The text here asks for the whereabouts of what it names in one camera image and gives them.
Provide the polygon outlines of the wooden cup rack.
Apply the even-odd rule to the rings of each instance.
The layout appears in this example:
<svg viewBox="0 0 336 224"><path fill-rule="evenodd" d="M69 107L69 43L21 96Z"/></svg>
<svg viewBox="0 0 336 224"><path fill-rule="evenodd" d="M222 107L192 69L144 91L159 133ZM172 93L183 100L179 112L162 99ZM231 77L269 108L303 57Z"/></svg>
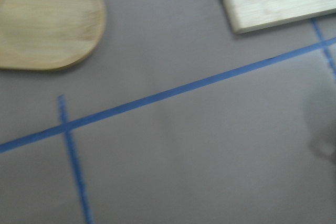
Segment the wooden cup rack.
<svg viewBox="0 0 336 224"><path fill-rule="evenodd" d="M83 61L106 15L104 0L1 0L1 68L49 71Z"/></svg>

